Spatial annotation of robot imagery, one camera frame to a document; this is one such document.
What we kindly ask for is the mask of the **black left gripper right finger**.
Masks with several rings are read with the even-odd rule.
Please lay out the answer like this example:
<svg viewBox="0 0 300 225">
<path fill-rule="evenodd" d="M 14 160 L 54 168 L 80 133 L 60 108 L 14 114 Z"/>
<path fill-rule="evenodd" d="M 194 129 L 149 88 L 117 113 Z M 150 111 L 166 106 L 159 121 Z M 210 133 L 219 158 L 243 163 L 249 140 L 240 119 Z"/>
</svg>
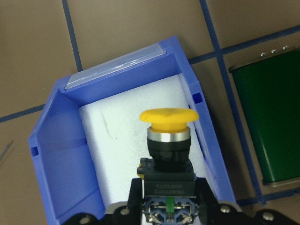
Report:
<svg viewBox="0 0 300 225">
<path fill-rule="evenodd" d="M 202 225 L 297 225 L 286 215 L 270 209 L 259 210 L 254 217 L 234 207 L 233 202 L 219 202 L 207 180 L 197 178 L 195 193 Z"/>
</svg>

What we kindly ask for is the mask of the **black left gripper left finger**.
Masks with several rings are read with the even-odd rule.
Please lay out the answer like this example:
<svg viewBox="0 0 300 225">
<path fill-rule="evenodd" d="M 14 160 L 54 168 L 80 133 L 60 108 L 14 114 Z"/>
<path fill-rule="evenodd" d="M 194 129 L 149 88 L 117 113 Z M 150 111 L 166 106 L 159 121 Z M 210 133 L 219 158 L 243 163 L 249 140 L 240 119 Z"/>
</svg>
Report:
<svg viewBox="0 0 300 225">
<path fill-rule="evenodd" d="M 143 217 L 143 186 L 142 179 L 131 181 L 127 204 L 106 213 L 101 219 L 83 212 L 73 215 L 65 225 L 141 225 Z"/>
</svg>

